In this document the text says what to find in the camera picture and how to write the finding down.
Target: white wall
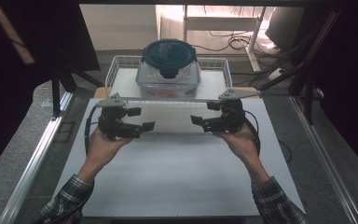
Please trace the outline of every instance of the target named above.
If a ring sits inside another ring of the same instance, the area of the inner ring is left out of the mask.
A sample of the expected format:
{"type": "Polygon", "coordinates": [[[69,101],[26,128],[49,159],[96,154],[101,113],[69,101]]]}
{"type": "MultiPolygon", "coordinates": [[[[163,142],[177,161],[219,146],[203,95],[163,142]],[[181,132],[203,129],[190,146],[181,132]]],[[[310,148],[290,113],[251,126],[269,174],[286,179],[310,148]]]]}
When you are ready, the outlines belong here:
{"type": "Polygon", "coordinates": [[[80,5],[96,50],[143,49],[158,40],[155,6],[80,5]]]}

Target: person's left hand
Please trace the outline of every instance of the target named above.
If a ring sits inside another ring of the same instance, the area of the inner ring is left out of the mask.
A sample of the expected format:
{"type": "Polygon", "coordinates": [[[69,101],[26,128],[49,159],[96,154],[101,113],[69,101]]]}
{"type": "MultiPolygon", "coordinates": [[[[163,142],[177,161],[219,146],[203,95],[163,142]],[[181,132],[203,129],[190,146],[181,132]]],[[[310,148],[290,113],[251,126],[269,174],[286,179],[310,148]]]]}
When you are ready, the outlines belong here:
{"type": "Polygon", "coordinates": [[[97,127],[91,135],[89,154],[77,177],[91,183],[103,167],[130,141],[132,141],[131,138],[119,138],[111,141],[103,134],[100,128],[97,127]]]}

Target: shirt cuff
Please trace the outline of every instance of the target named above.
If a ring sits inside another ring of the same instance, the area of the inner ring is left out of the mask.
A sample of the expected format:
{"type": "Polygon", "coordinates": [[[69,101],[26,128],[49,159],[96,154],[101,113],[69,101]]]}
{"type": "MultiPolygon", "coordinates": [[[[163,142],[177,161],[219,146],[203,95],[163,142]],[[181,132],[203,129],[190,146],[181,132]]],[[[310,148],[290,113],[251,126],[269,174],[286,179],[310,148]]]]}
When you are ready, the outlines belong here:
{"type": "Polygon", "coordinates": [[[68,182],[62,187],[59,194],[66,201],[81,203],[91,195],[93,188],[94,182],[88,183],[78,178],[77,175],[72,175],[68,182]]]}
{"type": "Polygon", "coordinates": [[[288,198],[274,176],[265,183],[253,184],[252,193],[262,208],[276,207],[277,203],[287,203],[288,198]]]}

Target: white surface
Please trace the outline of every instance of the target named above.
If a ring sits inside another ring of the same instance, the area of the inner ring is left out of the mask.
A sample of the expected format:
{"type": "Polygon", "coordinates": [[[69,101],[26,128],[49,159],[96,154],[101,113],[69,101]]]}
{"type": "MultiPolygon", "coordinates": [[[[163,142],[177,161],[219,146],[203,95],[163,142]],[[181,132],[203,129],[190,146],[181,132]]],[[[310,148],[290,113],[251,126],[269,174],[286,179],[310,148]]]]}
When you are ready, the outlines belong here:
{"type": "MultiPolygon", "coordinates": [[[[85,117],[98,101],[90,100],[85,117]]],[[[261,161],[287,196],[304,211],[263,101],[242,101],[259,122],[261,161]]],[[[99,114],[96,111],[94,120],[99,114]]],[[[86,158],[85,119],[55,193],[78,172],[86,158]]],[[[223,140],[209,133],[144,133],[124,146],[98,174],[83,213],[85,217],[258,215],[245,167],[223,140]]]]}
{"type": "MultiPolygon", "coordinates": [[[[118,92],[122,97],[142,97],[141,89],[135,82],[136,73],[137,68],[118,69],[110,95],[118,92]]],[[[217,100],[219,94],[227,89],[223,71],[201,70],[200,76],[196,99],[217,100]]]]}
{"type": "Polygon", "coordinates": [[[155,121],[154,133],[203,133],[200,126],[192,124],[190,115],[204,119],[220,115],[218,111],[209,110],[206,103],[149,101],[130,102],[129,107],[141,107],[142,113],[123,120],[133,124],[155,121]]]}

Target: plaid sleeve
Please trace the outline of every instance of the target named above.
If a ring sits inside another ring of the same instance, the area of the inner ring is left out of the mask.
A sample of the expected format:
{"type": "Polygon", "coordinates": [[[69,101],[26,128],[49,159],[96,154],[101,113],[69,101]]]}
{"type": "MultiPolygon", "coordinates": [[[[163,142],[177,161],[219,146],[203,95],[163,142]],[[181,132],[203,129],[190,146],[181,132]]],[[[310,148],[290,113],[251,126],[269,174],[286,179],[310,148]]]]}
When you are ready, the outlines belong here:
{"type": "Polygon", "coordinates": [[[60,192],[40,210],[32,223],[79,223],[83,217],[81,209],[93,188],[94,183],[87,183],[72,175],[60,192]]]}
{"type": "Polygon", "coordinates": [[[252,185],[252,193],[267,223],[307,223],[304,213],[290,201],[274,177],[266,183],[252,185]]]}

